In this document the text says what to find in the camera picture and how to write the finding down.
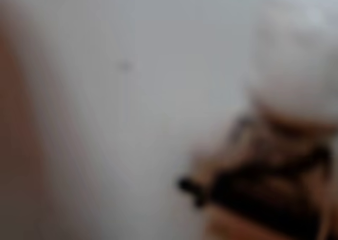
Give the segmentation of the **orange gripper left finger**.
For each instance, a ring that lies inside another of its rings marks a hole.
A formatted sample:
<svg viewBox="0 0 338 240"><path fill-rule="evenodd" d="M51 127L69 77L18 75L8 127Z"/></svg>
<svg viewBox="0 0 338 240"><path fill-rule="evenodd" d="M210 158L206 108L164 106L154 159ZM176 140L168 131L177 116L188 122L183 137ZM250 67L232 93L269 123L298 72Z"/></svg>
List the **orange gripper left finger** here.
<svg viewBox="0 0 338 240"><path fill-rule="evenodd" d="M40 173L22 73L1 35L1 239L38 239Z"/></svg>

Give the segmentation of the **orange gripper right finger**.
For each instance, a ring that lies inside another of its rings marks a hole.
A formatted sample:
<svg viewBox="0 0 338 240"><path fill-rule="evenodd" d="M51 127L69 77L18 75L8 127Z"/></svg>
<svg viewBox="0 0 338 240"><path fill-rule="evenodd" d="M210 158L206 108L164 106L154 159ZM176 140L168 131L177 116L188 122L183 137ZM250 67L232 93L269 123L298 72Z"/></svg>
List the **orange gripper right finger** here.
<svg viewBox="0 0 338 240"><path fill-rule="evenodd" d="M232 214L212 214L205 228L205 239L291 239L266 227Z"/></svg>

